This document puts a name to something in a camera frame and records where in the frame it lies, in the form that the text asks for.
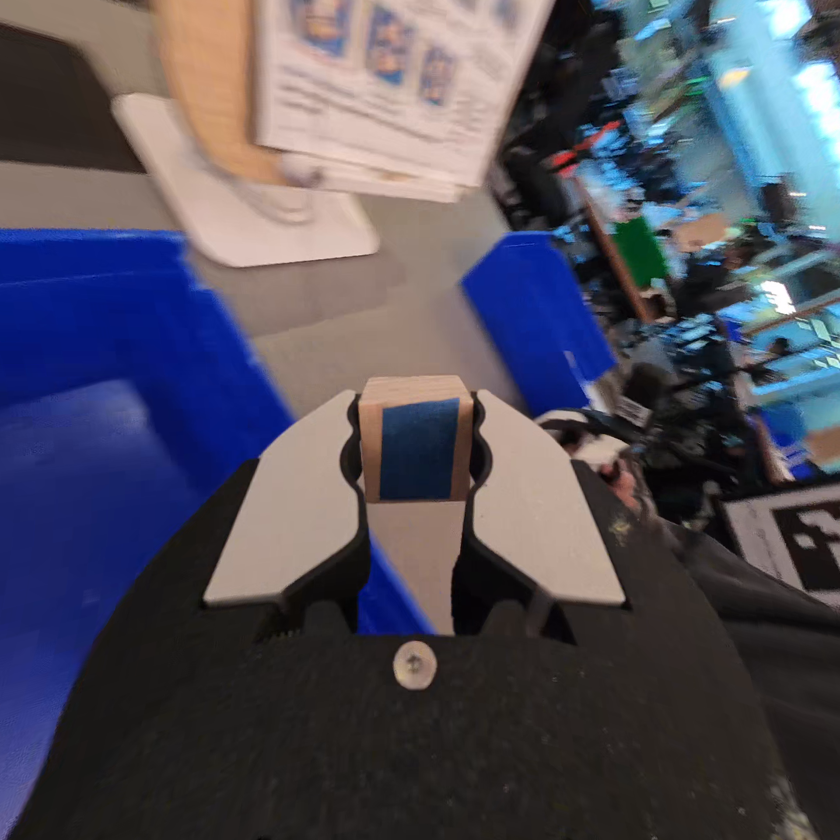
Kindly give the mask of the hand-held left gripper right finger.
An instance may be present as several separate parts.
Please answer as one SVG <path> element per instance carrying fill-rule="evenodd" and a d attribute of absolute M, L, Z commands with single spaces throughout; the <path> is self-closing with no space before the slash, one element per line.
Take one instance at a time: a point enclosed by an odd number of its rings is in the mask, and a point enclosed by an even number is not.
<path fill-rule="evenodd" d="M 524 633 L 571 638 L 563 605 L 624 608 L 626 595 L 580 477 L 614 495 L 541 426 L 480 390 L 474 397 L 473 480 L 451 578 L 456 635 L 475 636 L 501 603 Z"/>

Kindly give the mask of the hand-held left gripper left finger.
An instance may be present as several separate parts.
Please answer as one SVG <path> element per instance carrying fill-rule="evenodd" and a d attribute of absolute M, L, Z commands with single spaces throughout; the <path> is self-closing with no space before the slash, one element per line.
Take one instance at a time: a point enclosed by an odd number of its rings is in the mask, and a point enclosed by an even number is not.
<path fill-rule="evenodd" d="M 209 608 L 270 605 L 298 625 L 335 604 L 352 634 L 371 574 L 359 397 L 345 390 L 259 457 L 203 594 Z"/>

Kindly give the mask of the wooden cube blue stripe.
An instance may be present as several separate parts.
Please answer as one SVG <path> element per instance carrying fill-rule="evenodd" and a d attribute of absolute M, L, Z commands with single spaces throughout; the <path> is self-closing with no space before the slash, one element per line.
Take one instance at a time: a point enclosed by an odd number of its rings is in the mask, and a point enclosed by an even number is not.
<path fill-rule="evenodd" d="M 474 398 L 458 376 L 372 377 L 358 413 L 368 502 L 467 498 Z"/>

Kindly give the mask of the blue plastic bin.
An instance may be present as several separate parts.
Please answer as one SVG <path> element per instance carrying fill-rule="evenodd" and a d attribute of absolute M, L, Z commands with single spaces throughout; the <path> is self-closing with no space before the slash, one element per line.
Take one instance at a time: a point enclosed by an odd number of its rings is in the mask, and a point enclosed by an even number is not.
<path fill-rule="evenodd" d="M 2 230 L 2 838 L 210 838 L 82 796 L 270 609 L 203 590 L 250 459 L 292 424 L 166 232 Z"/>
<path fill-rule="evenodd" d="M 552 233 L 507 234 L 460 286 L 531 415 L 591 404 L 616 358 Z"/>

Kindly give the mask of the grey desk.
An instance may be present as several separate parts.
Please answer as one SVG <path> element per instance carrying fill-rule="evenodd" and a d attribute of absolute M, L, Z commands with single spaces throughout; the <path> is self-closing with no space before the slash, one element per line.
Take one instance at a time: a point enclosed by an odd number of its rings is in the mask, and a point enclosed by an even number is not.
<path fill-rule="evenodd" d="M 150 15 L 112 2 L 1 1 L 2 24 L 70 43 L 111 95 L 164 96 Z M 458 375 L 527 408 L 471 306 L 462 276 L 508 226 L 487 191 L 456 205 L 364 196 L 375 255 L 233 269 L 193 251 L 291 411 L 306 415 L 373 376 Z M 142 174 L 2 163 L 2 226 L 180 229 Z M 371 530 L 435 631 L 453 633 L 449 578 L 463 505 L 376 505 Z"/>

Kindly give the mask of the person's right hand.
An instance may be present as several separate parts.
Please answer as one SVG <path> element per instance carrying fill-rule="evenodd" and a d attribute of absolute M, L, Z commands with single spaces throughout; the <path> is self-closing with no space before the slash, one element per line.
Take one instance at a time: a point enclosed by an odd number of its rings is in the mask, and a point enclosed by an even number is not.
<path fill-rule="evenodd" d="M 639 517 L 649 509 L 650 491 L 644 473 L 635 460 L 619 456 L 611 463 L 602 465 L 598 474 L 614 495 Z"/>

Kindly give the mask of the green box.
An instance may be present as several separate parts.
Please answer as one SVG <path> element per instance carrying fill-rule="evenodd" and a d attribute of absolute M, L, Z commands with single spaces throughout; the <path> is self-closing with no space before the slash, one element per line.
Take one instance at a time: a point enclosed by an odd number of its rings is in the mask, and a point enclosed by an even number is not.
<path fill-rule="evenodd" d="M 644 215 L 615 221 L 612 241 L 638 289 L 646 290 L 654 280 L 669 277 L 668 262 Z"/>

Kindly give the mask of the wooden table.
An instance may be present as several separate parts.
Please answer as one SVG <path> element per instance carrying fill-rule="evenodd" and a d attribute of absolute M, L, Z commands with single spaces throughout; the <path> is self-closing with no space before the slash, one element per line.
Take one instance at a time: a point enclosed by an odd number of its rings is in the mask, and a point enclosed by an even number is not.
<path fill-rule="evenodd" d="M 609 263 L 618 286 L 632 307 L 638 321 L 651 324 L 655 321 L 649 310 L 647 300 L 636 286 L 633 275 L 627 267 L 618 247 L 613 242 L 613 193 L 596 187 L 592 192 L 588 182 L 581 175 L 572 178 L 572 183 L 580 196 L 584 210 L 589 218 L 590 228 L 595 240 Z"/>

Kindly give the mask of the person's body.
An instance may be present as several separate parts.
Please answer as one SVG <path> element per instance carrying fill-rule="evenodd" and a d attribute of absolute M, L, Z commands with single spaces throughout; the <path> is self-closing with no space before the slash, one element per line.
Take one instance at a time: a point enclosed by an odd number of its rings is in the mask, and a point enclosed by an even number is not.
<path fill-rule="evenodd" d="M 796 800 L 820 838 L 838 839 L 838 667 L 771 658 L 751 676 Z"/>

